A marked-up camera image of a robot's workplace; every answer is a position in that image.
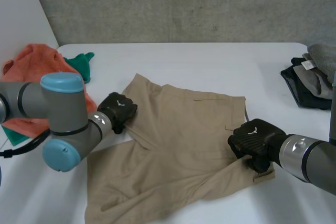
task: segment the waistband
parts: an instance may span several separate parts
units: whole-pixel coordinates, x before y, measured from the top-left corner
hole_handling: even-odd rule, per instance
[[[131,83],[134,84],[145,84],[145,86],[151,90],[152,92],[164,92],[176,97],[185,97],[185,98],[192,98],[192,99],[203,99],[203,100],[234,100],[234,99],[242,99],[245,97],[231,97],[225,94],[218,94],[213,92],[202,92],[202,91],[193,91],[188,89],[180,89],[169,84],[160,86],[155,84],[145,78],[140,74],[136,74],[134,79]]]

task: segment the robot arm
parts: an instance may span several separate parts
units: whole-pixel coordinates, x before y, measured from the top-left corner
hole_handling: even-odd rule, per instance
[[[137,106],[124,95],[111,93],[88,115],[84,86],[75,73],[51,73],[40,83],[0,82],[0,123],[11,118],[47,118],[51,140],[43,158],[54,170],[77,166],[109,133],[119,134]]]
[[[247,165],[259,173],[265,172],[270,162],[276,162],[303,182],[312,183],[336,195],[335,124],[334,87],[329,142],[301,135],[286,135],[272,124],[254,119],[236,129],[228,143],[238,158],[252,156]]]

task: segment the light blue joint cap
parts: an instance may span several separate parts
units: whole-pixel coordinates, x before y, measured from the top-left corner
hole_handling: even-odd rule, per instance
[[[46,164],[58,172],[68,172],[81,161],[78,151],[71,144],[57,138],[45,144],[42,154]]]
[[[335,74],[334,74],[334,82],[332,83],[332,86],[333,86],[333,87],[336,87],[336,72],[335,72]]]
[[[41,78],[41,86],[60,93],[77,93],[84,90],[82,77],[77,73],[49,73]]]

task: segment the gray wall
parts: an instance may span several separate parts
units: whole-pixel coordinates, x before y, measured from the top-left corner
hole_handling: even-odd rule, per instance
[[[336,42],[336,0],[40,0],[60,45]]]

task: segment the khaki pants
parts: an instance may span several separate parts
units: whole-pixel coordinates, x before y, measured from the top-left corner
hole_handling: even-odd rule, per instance
[[[244,97],[161,87],[139,74],[124,94],[139,106],[127,127],[135,140],[89,155],[86,224],[147,223],[274,177],[227,144],[244,123]]]

